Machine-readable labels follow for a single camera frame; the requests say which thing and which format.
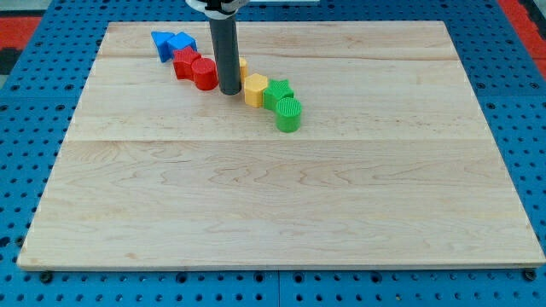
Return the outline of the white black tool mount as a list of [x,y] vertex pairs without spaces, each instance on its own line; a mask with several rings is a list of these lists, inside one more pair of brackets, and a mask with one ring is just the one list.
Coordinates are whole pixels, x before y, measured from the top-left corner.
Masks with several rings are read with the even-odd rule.
[[186,4],[209,19],[227,19],[246,6],[249,0],[186,0]]

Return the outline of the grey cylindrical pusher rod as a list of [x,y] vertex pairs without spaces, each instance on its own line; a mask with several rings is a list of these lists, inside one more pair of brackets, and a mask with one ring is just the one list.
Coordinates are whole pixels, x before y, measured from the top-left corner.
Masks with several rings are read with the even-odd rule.
[[238,50],[236,17],[209,20],[212,46],[217,64],[220,90],[227,96],[241,91],[241,70]]

